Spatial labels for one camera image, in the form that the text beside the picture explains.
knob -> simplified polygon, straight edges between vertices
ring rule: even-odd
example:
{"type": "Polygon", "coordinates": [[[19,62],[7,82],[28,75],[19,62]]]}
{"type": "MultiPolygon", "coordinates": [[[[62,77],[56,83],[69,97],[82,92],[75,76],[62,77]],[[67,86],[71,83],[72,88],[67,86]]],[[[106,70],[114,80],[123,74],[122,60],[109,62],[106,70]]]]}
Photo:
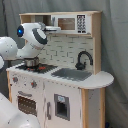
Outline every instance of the knob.
{"type": "Polygon", "coordinates": [[[36,82],[33,81],[33,82],[31,83],[31,86],[32,86],[32,88],[35,88],[35,87],[37,86],[36,82]]]}
{"type": "Polygon", "coordinates": [[[13,82],[15,83],[15,82],[18,82],[18,78],[17,77],[14,77],[13,78],[13,82]]]}

play kitchen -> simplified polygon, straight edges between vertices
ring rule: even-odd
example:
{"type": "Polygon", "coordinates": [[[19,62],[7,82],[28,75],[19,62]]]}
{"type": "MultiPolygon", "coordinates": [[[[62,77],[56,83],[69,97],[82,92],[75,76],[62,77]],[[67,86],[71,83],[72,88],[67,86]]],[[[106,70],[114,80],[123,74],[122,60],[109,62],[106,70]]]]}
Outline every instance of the play kitchen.
{"type": "Polygon", "coordinates": [[[42,128],[104,128],[105,87],[114,78],[101,71],[101,12],[27,13],[20,18],[21,23],[59,26],[61,32],[47,35],[35,65],[27,60],[7,69],[10,101],[37,116],[42,128]]]}

faucet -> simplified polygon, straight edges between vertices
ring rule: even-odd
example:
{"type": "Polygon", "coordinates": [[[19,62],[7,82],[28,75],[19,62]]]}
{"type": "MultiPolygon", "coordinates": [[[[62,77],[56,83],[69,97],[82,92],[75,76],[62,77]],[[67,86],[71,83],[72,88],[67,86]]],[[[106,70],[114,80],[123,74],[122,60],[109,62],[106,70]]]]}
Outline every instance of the faucet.
{"type": "Polygon", "coordinates": [[[84,64],[82,64],[82,63],[80,62],[81,55],[83,55],[83,54],[86,54],[86,55],[88,56],[88,58],[89,58],[89,60],[90,60],[90,65],[93,65],[92,56],[91,56],[88,52],[82,51],[82,52],[80,52],[80,53],[78,54],[78,63],[76,64],[77,70],[83,70],[83,69],[85,69],[86,62],[84,62],[84,64]]]}

cabinet door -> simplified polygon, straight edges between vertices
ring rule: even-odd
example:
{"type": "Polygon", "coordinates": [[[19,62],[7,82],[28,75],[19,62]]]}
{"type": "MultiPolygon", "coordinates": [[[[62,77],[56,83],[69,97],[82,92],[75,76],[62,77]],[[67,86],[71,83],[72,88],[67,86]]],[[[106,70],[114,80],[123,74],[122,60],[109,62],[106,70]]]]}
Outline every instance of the cabinet door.
{"type": "Polygon", "coordinates": [[[45,128],[82,128],[81,92],[78,88],[45,82],[45,128]]]}
{"type": "Polygon", "coordinates": [[[26,114],[37,116],[41,128],[44,128],[44,96],[42,93],[12,85],[12,104],[26,114]]]}

pot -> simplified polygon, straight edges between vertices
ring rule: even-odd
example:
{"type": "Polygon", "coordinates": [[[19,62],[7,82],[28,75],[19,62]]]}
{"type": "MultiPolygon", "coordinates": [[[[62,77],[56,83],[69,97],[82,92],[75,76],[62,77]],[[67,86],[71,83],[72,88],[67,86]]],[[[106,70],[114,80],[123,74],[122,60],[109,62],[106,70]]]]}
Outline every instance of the pot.
{"type": "Polygon", "coordinates": [[[27,58],[27,59],[25,59],[25,65],[27,67],[38,66],[39,65],[39,58],[38,57],[35,57],[35,58],[27,58]]]}

